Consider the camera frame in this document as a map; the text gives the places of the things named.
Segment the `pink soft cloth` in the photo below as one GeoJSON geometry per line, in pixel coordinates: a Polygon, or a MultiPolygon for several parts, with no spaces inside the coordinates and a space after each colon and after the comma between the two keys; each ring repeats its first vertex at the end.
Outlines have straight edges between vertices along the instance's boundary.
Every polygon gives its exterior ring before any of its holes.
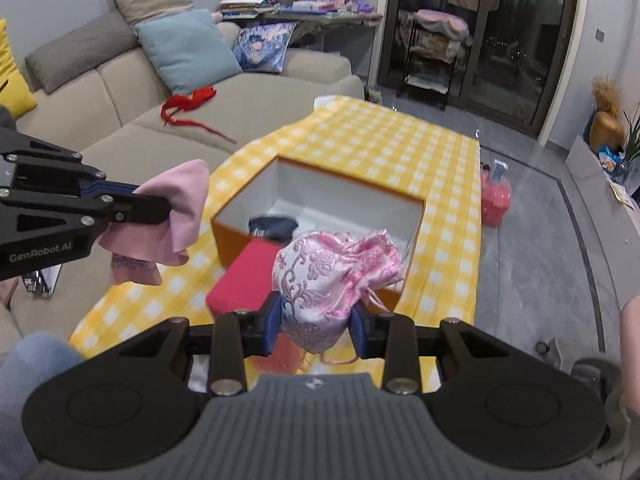
{"type": "Polygon", "coordinates": [[[209,170],[201,159],[170,168],[140,185],[134,192],[168,200],[168,218],[159,224],[112,223],[99,239],[112,254],[111,282],[157,286],[157,267],[183,266],[188,248],[198,240],[208,193],[209,170]]]}

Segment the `pink embroidered drawstring pouch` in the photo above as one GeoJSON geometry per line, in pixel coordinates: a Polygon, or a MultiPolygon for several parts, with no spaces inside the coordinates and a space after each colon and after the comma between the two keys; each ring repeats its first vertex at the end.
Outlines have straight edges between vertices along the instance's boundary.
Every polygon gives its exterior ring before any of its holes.
{"type": "Polygon", "coordinates": [[[385,230],[363,238],[304,233],[278,251],[271,272],[282,299],[282,330],[311,354],[334,346],[358,302],[384,311],[378,291],[401,281],[398,248],[385,230]]]}

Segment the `red square gift box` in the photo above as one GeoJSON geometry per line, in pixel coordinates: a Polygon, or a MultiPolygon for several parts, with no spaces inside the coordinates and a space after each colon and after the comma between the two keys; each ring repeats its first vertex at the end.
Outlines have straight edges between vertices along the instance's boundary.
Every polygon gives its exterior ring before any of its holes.
{"type": "Polygon", "coordinates": [[[257,311],[272,291],[271,273],[280,247],[254,238],[206,295],[214,318],[236,310],[257,311]]]}

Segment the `beige sofa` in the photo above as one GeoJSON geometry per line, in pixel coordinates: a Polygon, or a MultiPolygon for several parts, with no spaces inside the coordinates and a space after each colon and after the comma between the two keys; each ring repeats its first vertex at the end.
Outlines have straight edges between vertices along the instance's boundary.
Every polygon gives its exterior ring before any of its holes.
{"type": "Polygon", "coordinates": [[[69,148],[114,181],[141,184],[187,160],[216,169],[231,153],[312,112],[319,96],[360,99],[363,84],[347,58],[288,49],[281,73],[242,73],[216,84],[194,113],[216,129],[174,127],[160,119],[168,91],[142,49],[88,70],[18,118],[21,133],[69,148]]]}

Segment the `dark navy cloth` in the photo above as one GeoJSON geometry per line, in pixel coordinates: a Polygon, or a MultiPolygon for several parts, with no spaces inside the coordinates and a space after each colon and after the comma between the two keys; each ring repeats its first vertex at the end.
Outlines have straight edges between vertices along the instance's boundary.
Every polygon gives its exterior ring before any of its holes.
{"type": "Polygon", "coordinates": [[[290,217],[261,216],[248,220],[248,232],[251,236],[280,244],[288,244],[297,228],[298,222],[290,217]]]}

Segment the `yellow cushion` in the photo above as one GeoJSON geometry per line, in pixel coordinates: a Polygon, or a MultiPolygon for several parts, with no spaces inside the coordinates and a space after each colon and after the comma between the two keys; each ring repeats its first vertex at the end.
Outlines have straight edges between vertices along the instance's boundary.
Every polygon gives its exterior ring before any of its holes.
{"type": "Polygon", "coordinates": [[[0,103],[14,119],[37,107],[37,100],[15,62],[5,18],[0,20],[0,84],[0,103]]]}

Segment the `red ribbon cloth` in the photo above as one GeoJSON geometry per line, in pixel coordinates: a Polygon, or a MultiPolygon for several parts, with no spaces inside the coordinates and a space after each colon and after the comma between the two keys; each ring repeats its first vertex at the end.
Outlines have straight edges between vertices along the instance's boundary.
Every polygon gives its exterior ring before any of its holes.
{"type": "Polygon", "coordinates": [[[163,122],[167,125],[172,125],[175,127],[199,128],[207,131],[210,134],[213,134],[214,136],[218,136],[218,138],[221,138],[222,140],[225,140],[232,144],[237,144],[237,140],[230,138],[230,136],[226,136],[224,133],[215,128],[209,127],[209,125],[205,125],[202,122],[197,122],[192,118],[179,117],[179,114],[181,113],[194,112],[194,110],[197,110],[204,104],[211,101],[216,95],[217,90],[213,86],[195,89],[186,96],[182,96],[181,94],[174,94],[165,102],[163,102],[162,106],[160,107],[160,118],[162,118],[163,122]]]}

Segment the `grey cushion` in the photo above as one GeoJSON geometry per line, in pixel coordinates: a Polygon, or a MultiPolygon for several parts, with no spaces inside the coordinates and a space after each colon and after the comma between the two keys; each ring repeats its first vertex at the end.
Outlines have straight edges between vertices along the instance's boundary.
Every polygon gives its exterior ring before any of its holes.
{"type": "Polygon", "coordinates": [[[25,61],[40,87],[51,94],[138,44],[122,14],[114,9],[32,51],[25,61]]]}

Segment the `orange open cardboard box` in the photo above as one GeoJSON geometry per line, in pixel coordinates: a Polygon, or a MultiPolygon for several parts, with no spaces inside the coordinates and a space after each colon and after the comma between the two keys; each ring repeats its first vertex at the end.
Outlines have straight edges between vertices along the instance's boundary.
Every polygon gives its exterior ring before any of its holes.
{"type": "Polygon", "coordinates": [[[408,271],[424,211],[424,201],[411,195],[278,156],[226,198],[210,223],[224,270],[255,238],[248,220],[279,216],[298,222],[295,235],[324,231],[363,238],[385,230],[408,271]]]}

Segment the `light blue cushion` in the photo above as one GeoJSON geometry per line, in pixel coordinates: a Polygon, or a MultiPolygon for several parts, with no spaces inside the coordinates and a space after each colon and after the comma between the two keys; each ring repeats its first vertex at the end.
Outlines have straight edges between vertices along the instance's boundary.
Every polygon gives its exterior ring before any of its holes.
{"type": "Polygon", "coordinates": [[[242,73],[207,10],[139,23],[134,31],[146,57],[172,94],[186,96],[242,73]]]}

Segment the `yellow checkered tablecloth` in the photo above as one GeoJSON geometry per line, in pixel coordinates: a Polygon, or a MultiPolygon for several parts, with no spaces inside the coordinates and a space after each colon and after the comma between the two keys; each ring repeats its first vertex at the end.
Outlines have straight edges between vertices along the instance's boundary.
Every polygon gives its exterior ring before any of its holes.
{"type": "Polygon", "coordinates": [[[419,325],[472,321],[480,270],[480,142],[354,98],[334,96],[309,116],[233,153],[209,178],[198,240],[162,284],[119,285],[70,335],[96,356],[173,315],[212,317],[206,294],[222,274],[212,222],[250,192],[247,217],[285,214],[303,231],[364,237],[383,230],[407,274],[381,292],[386,306],[419,325]]]}

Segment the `blue anime print cushion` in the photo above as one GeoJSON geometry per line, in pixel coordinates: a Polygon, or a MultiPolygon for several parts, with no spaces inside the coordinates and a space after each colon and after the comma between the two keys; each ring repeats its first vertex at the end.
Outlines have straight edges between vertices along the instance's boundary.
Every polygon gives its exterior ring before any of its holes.
{"type": "Polygon", "coordinates": [[[232,52],[243,72],[280,74],[296,22],[243,28],[232,52]]]}

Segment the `grey tv cabinet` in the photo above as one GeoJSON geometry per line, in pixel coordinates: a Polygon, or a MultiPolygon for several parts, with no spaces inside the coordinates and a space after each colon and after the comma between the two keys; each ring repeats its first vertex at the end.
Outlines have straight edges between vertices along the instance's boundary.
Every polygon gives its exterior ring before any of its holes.
{"type": "Polygon", "coordinates": [[[617,240],[631,245],[639,239],[639,206],[630,198],[620,198],[601,167],[600,160],[579,136],[565,161],[591,220],[603,243],[617,240]]]}

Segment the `black shelf rack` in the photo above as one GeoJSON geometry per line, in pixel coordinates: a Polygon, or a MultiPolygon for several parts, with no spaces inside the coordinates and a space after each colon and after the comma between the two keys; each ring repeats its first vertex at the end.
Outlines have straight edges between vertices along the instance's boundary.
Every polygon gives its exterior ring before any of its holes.
{"type": "Polygon", "coordinates": [[[473,37],[460,16],[421,9],[407,15],[408,36],[402,40],[404,64],[397,95],[420,92],[444,110],[451,96],[454,73],[473,37]]]}

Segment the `golden vase dried flowers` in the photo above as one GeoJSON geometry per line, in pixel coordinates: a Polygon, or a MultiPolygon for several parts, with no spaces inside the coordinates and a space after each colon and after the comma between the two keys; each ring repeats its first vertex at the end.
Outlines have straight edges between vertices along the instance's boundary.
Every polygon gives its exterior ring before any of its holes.
{"type": "Polygon", "coordinates": [[[592,81],[594,115],[589,131],[590,148],[597,152],[601,146],[617,151],[625,140],[625,130],[620,122],[622,89],[615,80],[599,76],[592,81]]]}

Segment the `green potted plant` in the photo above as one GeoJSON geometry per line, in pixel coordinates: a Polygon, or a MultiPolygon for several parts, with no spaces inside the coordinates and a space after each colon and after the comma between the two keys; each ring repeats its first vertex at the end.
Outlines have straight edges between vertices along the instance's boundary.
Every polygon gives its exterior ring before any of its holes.
{"type": "Polygon", "coordinates": [[[626,136],[626,144],[624,147],[623,155],[620,156],[620,170],[618,170],[618,176],[616,177],[616,182],[618,184],[625,184],[628,180],[631,174],[632,167],[634,166],[634,161],[639,158],[640,150],[639,107],[636,106],[632,117],[629,117],[627,113],[624,113],[624,117],[628,124],[628,133],[626,136]]]}

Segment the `glass sliding door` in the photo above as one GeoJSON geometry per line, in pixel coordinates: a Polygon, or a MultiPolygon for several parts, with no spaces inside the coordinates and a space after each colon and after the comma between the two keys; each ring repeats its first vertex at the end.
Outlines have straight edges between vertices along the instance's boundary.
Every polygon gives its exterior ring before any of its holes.
{"type": "Polygon", "coordinates": [[[454,73],[448,105],[540,137],[561,78],[577,0],[383,0],[378,73],[398,89],[407,15],[448,12],[468,22],[473,43],[454,73]]]}

